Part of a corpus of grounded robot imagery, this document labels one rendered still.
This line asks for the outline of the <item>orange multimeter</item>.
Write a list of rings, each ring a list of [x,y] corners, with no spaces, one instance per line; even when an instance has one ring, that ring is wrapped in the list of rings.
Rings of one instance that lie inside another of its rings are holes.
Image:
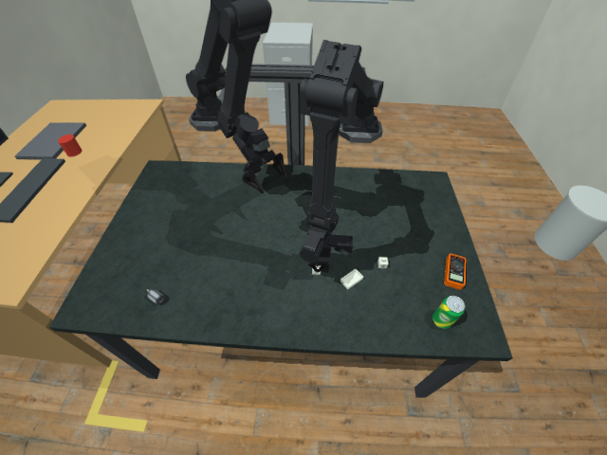
[[[466,258],[449,254],[446,259],[444,284],[461,290],[466,284]]]

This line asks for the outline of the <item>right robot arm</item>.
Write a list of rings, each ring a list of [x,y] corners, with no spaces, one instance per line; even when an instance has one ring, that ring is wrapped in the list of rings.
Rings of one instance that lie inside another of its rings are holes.
[[[249,161],[270,147],[263,128],[258,130],[258,120],[245,113],[245,100],[254,51],[261,34],[268,32],[272,8],[268,0],[234,1],[211,0],[200,57],[192,73],[186,74],[186,82],[197,98],[192,120],[217,121],[218,117],[220,130],[226,138],[233,136]],[[225,71],[222,61],[228,44]],[[221,103],[216,92],[224,87]]]

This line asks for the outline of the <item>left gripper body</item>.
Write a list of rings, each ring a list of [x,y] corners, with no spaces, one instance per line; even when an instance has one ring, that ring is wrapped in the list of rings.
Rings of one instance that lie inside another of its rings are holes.
[[[315,263],[308,263],[308,264],[322,265],[322,264],[328,264],[328,261],[329,261],[328,257],[319,257],[319,259]]]

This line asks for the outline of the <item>green and yellow drink can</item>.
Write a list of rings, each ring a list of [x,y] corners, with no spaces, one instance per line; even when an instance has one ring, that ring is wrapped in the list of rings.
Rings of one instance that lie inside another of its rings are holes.
[[[445,298],[432,315],[433,322],[442,329],[449,329],[463,315],[464,302],[456,297]]]

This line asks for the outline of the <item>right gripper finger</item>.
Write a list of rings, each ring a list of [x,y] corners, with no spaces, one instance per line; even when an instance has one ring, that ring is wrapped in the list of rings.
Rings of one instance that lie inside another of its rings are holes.
[[[272,167],[281,175],[284,180],[287,180],[283,155],[278,155],[276,157],[274,163],[272,164]]]
[[[259,191],[260,193],[263,193],[263,189],[258,181],[258,179],[256,178],[253,170],[250,170],[248,172],[246,172],[243,181],[247,184],[249,184],[250,186],[252,186],[253,188],[255,188],[257,191]]]

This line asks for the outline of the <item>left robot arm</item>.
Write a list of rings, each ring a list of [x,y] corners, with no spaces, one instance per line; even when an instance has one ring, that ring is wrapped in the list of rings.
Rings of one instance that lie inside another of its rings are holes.
[[[300,114],[310,116],[313,128],[312,198],[306,220],[310,229],[300,251],[309,263],[329,258],[331,246],[345,256],[353,249],[353,236],[331,235],[339,220],[334,179],[340,124],[344,132],[378,133],[373,111],[384,84],[367,77],[359,63],[361,50],[360,45],[323,40],[310,79],[303,79],[300,88]]]

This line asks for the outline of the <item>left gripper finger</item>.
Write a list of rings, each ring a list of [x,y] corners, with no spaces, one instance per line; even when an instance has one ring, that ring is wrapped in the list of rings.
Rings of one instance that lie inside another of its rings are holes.
[[[313,265],[313,266],[312,266],[312,265]],[[313,269],[314,269],[316,272],[320,272],[320,271],[322,271],[324,268],[326,268],[326,267],[328,266],[328,264],[322,264],[322,265],[319,265],[319,266],[320,266],[320,268],[319,268],[319,269],[317,269],[317,267],[316,267],[314,264],[309,264],[309,266],[310,266],[310,267],[312,267],[312,268],[313,268]]]

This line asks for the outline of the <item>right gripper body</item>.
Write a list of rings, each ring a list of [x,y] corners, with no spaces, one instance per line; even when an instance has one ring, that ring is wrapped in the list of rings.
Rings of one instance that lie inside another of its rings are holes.
[[[274,162],[275,159],[276,159],[276,157],[278,155],[281,155],[281,154],[282,153],[275,154],[273,152],[273,150],[271,150],[271,151],[269,151],[269,152],[267,152],[267,153],[265,153],[263,155],[260,155],[260,156],[258,156],[256,158],[252,159],[251,161],[247,162],[246,166],[245,166],[245,168],[243,170],[244,174],[242,176],[242,180],[243,180],[243,178],[244,178],[244,176],[245,176],[245,174],[246,174],[247,171],[253,170],[254,174],[256,174],[259,171],[261,171],[261,167],[260,166],[262,166],[262,165],[270,162],[271,160],[273,160],[273,162]]]

